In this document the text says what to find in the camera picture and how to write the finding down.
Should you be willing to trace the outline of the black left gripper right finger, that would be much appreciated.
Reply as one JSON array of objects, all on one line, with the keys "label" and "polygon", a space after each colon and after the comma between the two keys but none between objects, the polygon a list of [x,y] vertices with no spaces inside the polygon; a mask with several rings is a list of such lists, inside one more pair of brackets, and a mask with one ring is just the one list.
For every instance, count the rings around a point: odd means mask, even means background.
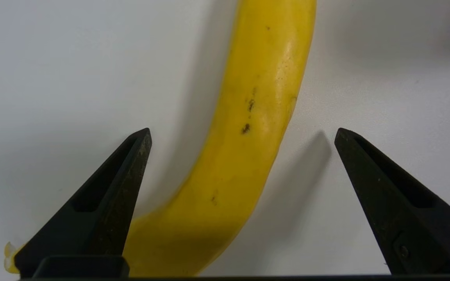
[{"label": "black left gripper right finger", "polygon": [[450,274],[450,205],[361,135],[334,144],[390,272]]}]

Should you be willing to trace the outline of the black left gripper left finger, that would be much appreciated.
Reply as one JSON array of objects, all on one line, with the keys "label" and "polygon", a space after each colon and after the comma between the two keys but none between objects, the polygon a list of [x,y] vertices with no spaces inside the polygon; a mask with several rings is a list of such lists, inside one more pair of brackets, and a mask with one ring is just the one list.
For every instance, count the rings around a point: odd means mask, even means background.
[{"label": "black left gripper left finger", "polygon": [[150,130],[129,135],[18,251],[22,279],[123,279],[123,249],[152,146]]}]

